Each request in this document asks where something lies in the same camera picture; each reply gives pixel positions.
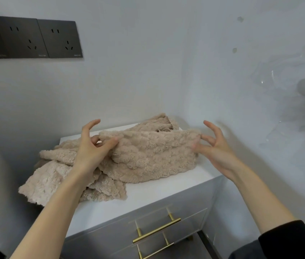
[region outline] forearm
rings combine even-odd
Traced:
[[[86,186],[74,169],[58,187],[11,259],[57,259]]]
[[[267,185],[245,165],[237,168],[233,182],[239,189],[261,233],[296,220]]]

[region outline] towel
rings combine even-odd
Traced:
[[[101,131],[104,143],[118,137],[93,173],[81,201],[127,198],[125,183],[156,180],[195,168],[198,154],[192,145],[200,140],[198,130],[179,130],[164,113],[124,131]],[[45,206],[72,169],[80,140],[68,140],[53,150],[40,152],[34,174],[19,187],[29,202]]]

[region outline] beige blanket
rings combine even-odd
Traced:
[[[197,130],[179,130],[164,113],[124,131],[101,131],[100,140],[118,136],[119,143],[94,171],[80,201],[126,199],[125,183],[139,183],[193,169],[198,155],[191,146],[200,140]],[[79,139],[54,150],[41,151],[34,174],[19,188],[28,201],[45,206],[72,169]]]

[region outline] hand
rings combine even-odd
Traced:
[[[82,128],[81,142],[74,162],[74,170],[85,176],[91,176],[110,149],[118,143],[118,138],[114,137],[106,143],[98,143],[99,135],[90,138],[90,129],[101,120],[96,119]]]
[[[215,133],[216,138],[202,134],[201,138],[211,146],[197,143],[193,146],[193,151],[207,157],[212,165],[225,177],[234,180],[237,170],[245,165],[229,147],[221,129],[209,121],[204,121],[204,124]]]

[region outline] baseboard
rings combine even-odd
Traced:
[[[209,239],[207,239],[206,235],[204,234],[203,231],[197,232],[199,235],[201,241],[203,242],[206,250],[210,254],[212,259],[222,259],[222,257],[219,255],[217,249],[209,242]]]

